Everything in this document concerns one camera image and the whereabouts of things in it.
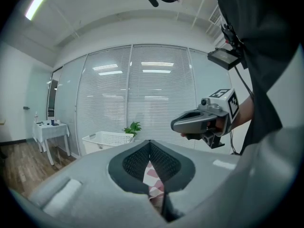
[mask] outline small monitor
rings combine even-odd
[[[233,51],[223,48],[217,48],[215,51],[208,53],[208,60],[214,62],[226,70],[232,69],[241,62],[241,58]]]

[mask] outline hand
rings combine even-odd
[[[225,118],[221,117],[217,119],[217,122],[215,123],[215,127],[218,132],[222,132],[225,126]],[[182,137],[186,137],[186,134],[181,133],[180,134]]]

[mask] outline bottle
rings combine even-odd
[[[36,114],[35,114],[35,122],[36,123],[38,122],[38,112],[36,112]]]

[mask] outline potted plant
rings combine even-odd
[[[138,134],[138,132],[141,130],[141,127],[139,125],[140,122],[132,122],[130,127],[125,128],[123,131],[125,133],[131,133],[134,134],[134,138],[135,136]]]

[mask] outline white basket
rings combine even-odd
[[[85,145],[87,154],[112,148],[114,146],[131,143],[134,141],[134,134],[130,133],[111,133],[111,132],[97,132],[82,139]]]

